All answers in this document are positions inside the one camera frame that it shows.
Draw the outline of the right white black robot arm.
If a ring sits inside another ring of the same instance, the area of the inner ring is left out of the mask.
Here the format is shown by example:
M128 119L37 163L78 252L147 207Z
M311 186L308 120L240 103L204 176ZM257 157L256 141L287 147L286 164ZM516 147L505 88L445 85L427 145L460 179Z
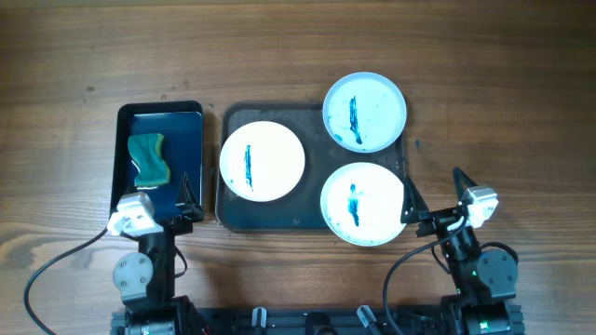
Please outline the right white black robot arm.
M397 261L440 248L440 263L454 281L457 293L440 300L437 320L422 315L421 325L436 325L437 333L523 334L522 310L509 301L516 297L519 256L499 242L480 243L474 234L488 221L497 205L496 191L478 185L459 167L453 170L457 204L430 210L410 178L405 178L401 221L416 224L419 237L434 235L435 242L415 249Z

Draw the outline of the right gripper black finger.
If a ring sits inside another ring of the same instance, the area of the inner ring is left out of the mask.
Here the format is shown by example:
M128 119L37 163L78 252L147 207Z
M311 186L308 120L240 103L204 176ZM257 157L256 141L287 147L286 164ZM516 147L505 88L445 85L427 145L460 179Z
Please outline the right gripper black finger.
M403 181L404 197L400 220L405 224L414 224L427 219L429 209L410 177Z
M467 190L470 187L477 186L477 183L473 181L460 167L453 169L454 187L457 198L462 203L471 203L471 197L467 194Z

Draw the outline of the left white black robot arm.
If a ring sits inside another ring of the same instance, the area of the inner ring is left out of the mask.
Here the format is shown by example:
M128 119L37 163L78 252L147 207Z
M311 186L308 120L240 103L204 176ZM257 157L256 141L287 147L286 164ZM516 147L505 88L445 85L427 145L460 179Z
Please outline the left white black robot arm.
M122 196L107 225L112 235L138 243L138 250L122 257L113 270L125 311L114 313L113 335L209 334L205 318L186 296L175 295L175 259L182 253L175 237L193 232L193 223L204 218L187 174L175 202L178 216L157 221L156 206L144 192Z

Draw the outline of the white plate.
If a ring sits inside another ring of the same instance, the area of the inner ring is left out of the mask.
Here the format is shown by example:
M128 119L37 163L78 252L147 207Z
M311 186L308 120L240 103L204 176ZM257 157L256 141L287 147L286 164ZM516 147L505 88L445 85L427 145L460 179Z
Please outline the white plate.
M406 101L386 77L348 74L335 82L322 105L322 120L339 145L355 153L375 153L393 144L407 122Z
M269 202L288 194L305 171L305 149L287 127L271 121L248 123L223 143L220 175L243 199Z
M338 168L325 181L320 211L341 239L360 247L377 247L404 230L403 199L403 182L393 172L357 162Z

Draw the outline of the green yellow sponge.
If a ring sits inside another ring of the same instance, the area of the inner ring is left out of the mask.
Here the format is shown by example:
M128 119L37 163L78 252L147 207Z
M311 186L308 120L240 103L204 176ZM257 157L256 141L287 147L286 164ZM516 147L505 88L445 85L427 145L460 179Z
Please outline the green yellow sponge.
M129 155L138 174L134 178L137 189L155 189L169 183L170 169L162 157L165 137L161 133L132 135L128 139Z

